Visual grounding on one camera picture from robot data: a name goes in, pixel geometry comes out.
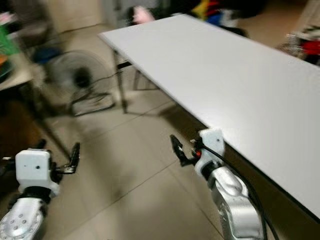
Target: black wire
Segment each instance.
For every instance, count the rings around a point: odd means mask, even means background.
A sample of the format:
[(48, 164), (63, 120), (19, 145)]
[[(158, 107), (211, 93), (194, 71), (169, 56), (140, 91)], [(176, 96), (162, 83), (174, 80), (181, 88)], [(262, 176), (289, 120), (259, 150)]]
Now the black wire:
[(238, 176), (243, 182), (244, 184), (249, 188), (249, 194), (254, 202), (254, 204), (256, 205), (256, 207), (259, 209), (260, 213), (261, 213), (261, 221), (262, 221), (262, 228), (263, 228), (263, 238), (265, 240), (268, 240), (268, 233), (267, 233), (267, 224), (270, 227), (270, 230), (275, 238), (275, 240), (280, 240), (279, 236), (275, 230), (275, 228), (273, 227), (271, 221), (269, 220), (268, 216), (266, 215), (266, 212), (261, 204), (261, 201), (258, 197), (258, 194), (256, 192), (256, 190), (254, 189), (254, 187), (252, 186), (252, 184), (245, 179), (232, 165), (231, 163), (226, 160), (223, 156), (221, 156), (219, 153), (215, 152), (214, 150), (212, 150), (211, 148), (207, 147), (206, 145), (204, 145), (203, 143), (200, 143), (200, 147), (209, 151), (210, 153), (212, 153), (213, 155), (215, 155), (216, 157), (218, 157), (219, 159), (221, 159), (222, 161), (224, 161), (226, 164), (228, 164), (228, 166), (231, 168), (231, 170), (233, 171), (233, 173)]
[(99, 82), (99, 81), (101, 81), (101, 80), (110, 79), (110, 78), (114, 77), (114, 76), (117, 75), (117, 74), (118, 74), (118, 73), (112, 74), (111, 76), (106, 76), (106, 77), (99, 78), (99, 79), (93, 81), (92, 83), (95, 84), (96, 82)]
[(265, 221), (270, 226), (270, 230), (271, 230), (271, 232), (272, 232), (272, 234), (274, 236), (274, 239), (275, 240), (280, 240), (275, 228), (272, 226), (271, 221), (270, 221), (270, 219), (269, 219), (269, 217), (267, 215), (265, 215)]

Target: electric fan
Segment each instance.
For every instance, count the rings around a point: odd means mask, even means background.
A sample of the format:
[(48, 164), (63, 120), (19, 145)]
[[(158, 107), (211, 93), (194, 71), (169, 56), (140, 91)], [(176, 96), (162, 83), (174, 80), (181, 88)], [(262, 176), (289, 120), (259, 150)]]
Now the electric fan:
[(115, 105), (107, 92), (112, 76), (101, 60), (84, 51), (69, 51), (49, 62), (50, 86), (47, 91), (54, 99), (63, 101), (70, 113), (77, 117), (110, 109)]

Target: white table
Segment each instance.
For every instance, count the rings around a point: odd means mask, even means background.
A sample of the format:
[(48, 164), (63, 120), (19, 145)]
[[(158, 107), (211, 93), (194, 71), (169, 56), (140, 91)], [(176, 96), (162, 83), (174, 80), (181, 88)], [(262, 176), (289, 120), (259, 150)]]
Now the white table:
[(23, 53), (16, 53), (9, 57), (14, 65), (12, 74), (0, 83), (0, 91), (25, 84), (33, 79), (29, 64)]
[(100, 37), (319, 221), (320, 68), (187, 15)]

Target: yellow object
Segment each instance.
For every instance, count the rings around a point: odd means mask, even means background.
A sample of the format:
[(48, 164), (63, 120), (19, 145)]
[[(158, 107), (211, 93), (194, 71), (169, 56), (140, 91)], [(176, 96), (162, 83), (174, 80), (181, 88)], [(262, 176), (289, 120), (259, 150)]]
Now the yellow object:
[(200, 19), (207, 20), (206, 12), (208, 10), (208, 4), (209, 0), (202, 0), (201, 3), (192, 10), (192, 12)]

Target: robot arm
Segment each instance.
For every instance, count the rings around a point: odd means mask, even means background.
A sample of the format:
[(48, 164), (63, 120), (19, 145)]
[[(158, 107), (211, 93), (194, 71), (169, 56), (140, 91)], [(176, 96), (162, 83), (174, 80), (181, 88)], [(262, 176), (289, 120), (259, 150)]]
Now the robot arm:
[(267, 240), (264, 239), (262, 218), (250, 200), (246, 184), (218, 157), (225, 151), (222, 132), (206, 129), (199, 134), (200, 140), (193, 140), (191, 159), (186, 157), (182, 144), (174, 135), (170, 136), (171, 143), (181, 166), (194, 165), (196, 173), (207, 180), (218, 207), (224, 239)]
[(57, 167), (50, 151), (44, 149), (29, 148), (19, 152), (15, 160), (7, 159), (10, 168), (16, 170), (21, 194), (12, 200), (9, 212), (0, 221), (0, 240), (41, 238), (48, 204), (59, 194), (63, 174), (76, 172), (79, 159), (79, 143), (72, 149), (70, 162), (62, 167)]

